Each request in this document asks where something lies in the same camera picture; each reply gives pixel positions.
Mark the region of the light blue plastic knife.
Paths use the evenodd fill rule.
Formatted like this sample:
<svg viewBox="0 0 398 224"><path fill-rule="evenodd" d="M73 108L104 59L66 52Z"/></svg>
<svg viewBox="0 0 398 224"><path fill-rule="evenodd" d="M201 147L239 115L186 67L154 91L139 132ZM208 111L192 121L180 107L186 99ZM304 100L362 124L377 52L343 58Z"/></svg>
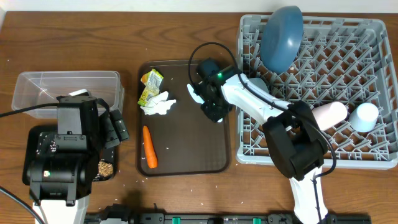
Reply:
<svg viewBox="0 0 398 224"><path fill-rule="evenodd" d="M200 104L200 109L207 118L212 120L212 122L214 123L221 123L223 121L224 115L222 114L222 110L219 106L215 105L212 102L205 101L200 95L197 95L191 84L187 84L187 90L192 99L196 103Z"/></svg>

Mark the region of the brown food piece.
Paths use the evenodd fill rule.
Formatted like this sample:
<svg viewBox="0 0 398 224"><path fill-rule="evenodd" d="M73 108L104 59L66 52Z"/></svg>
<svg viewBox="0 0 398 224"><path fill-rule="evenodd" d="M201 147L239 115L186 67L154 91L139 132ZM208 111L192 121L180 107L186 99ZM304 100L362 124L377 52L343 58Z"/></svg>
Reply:
<svg viewBox="0 0 398 224"><path fill-rule="evenodd" d="M111 163L105 161L99 161L98 163L98 175L100 177L110 177L113 175L114 168Z"/></svg>

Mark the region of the cooked white rice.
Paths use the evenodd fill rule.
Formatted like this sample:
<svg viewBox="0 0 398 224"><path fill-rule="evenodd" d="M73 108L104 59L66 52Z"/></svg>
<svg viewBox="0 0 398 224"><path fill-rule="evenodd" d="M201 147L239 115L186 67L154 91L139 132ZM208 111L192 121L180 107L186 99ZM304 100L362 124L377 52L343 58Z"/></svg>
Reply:
<svg viewBox="0 0 398 224"><path fill-rule="evenodd" d="M56 133L53 132L42 132L39 134L36 156L53 156L57 151L57 145L55 143Z"/></svg>

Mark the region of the orange carrot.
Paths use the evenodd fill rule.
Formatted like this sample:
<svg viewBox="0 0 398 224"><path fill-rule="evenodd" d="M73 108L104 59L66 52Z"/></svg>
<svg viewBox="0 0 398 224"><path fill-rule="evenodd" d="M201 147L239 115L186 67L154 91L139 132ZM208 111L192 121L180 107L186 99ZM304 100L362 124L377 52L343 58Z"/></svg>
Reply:
<svg viewBox="0 0 398 224"><path fill-rule="evenodd" d="M150 169L155 169L158 166L158 161L149 128L147 126L143 126L142 133L143 133L144 152L147 159L147 165Z"/></svg>

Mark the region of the white tissue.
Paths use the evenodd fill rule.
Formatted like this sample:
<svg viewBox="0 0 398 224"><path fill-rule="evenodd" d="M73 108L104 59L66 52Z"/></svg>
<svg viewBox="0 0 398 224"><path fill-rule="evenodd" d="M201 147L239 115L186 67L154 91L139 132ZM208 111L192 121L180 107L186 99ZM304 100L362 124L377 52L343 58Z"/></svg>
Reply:
<svg viewBox="0 0 398 224"><path fill-rule="evenodd" d="M177 100L169 100L168 97L168 91L164 91L150 98L146 105L140 106L140 108L144 111L145 115L165 115L171 106L177 102Z"/></svg>

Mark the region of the light blue bowl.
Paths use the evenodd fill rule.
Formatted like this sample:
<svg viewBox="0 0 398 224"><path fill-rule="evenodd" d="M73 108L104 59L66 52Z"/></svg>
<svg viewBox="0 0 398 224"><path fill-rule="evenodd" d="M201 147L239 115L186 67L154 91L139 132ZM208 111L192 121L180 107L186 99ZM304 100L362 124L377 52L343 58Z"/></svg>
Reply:
<svg viewBox="0 0 398 224"><path fill-rule="evenodd" d="M256 78L250 78L249 80L253 85L256 85L258 88L262 89L264 92L269 93L269 89L268 89L267 85L261 78L256 77Z"/></svg>

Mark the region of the green snack wrapper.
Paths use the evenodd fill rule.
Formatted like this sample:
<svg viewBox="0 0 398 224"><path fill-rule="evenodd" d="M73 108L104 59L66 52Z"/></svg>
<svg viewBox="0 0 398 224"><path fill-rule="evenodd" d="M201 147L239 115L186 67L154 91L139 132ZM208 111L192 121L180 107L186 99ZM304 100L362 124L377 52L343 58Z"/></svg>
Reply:
<svg viewBox="0 0 398 224"><path fill-rule="evenodd" d="M160 85L163 79L164 77L156 69L152 69L145 73L141 77L141 82L144 84L145 88L137 104L145 106L153 96L157 96L160 92Z"/></svg>

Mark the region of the dark blue plate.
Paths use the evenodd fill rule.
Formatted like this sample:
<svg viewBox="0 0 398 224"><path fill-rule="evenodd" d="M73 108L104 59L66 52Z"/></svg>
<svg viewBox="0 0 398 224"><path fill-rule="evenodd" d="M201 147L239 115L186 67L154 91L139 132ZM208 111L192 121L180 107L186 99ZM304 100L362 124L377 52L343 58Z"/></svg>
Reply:
<svg viewBox="0 0 398 224"><path fill-rule="evenodd" d="M303 38L303 15L297 6L285 6L271 14L263 29L260 58L275 73L287 71Z"/></svg>

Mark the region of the pink cup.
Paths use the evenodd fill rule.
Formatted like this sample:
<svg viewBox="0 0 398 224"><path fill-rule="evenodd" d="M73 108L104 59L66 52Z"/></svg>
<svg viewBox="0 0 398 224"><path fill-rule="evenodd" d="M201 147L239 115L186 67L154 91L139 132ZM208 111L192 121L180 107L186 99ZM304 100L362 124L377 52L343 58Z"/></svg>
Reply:
<svg viewBox="0 0 398 224"><path fill-rule="evenodd" d="M319 129L325 131L343 121L347 117L348 111L343 103L335 101L314 108L312 113Z"/></svg>

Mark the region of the light blue cup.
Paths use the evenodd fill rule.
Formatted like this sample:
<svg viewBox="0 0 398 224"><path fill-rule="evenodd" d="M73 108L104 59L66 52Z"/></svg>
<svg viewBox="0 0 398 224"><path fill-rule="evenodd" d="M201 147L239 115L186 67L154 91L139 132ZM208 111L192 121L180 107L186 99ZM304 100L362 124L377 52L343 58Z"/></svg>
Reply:
<svg viewBox="0 0 398 224"><path fill-rule="evenodd" d="M369 132L375 127L378 115L379 111L376 105L362 103L350 114L349 123L355 131Z"/></svg>

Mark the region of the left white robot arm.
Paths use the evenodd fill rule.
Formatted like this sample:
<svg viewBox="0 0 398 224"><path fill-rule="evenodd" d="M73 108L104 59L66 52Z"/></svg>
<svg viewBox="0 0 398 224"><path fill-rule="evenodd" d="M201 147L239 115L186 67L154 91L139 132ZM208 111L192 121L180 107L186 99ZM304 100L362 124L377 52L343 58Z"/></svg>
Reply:
<svg viewBox="0 0 398 224"><path fill-rule="evenodd" d="M34 127L23 180L44 223L83 223L103 156L129 139L122 114L101 98L59 96L56 130Z"/></svg>

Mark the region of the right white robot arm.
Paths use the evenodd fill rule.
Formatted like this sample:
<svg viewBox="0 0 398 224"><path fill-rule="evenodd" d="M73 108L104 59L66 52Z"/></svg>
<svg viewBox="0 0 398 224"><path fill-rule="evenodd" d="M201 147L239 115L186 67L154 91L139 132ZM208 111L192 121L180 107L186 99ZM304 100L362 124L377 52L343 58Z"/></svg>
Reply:
<svg viewBox="0 0 398 224"><path fill-rule="evenodd" d="M221 69L207 58L196 73L201 80L192 82L190 91L194 99L202 100L206 117L220 122L236 106L261 124L272 162L290 181L295 216L301 223L325 223L328 210L320 177L334 167L322 170L324 155L333 148L320 129L321 118L303 101L274 98L232 65Z"/></svg>

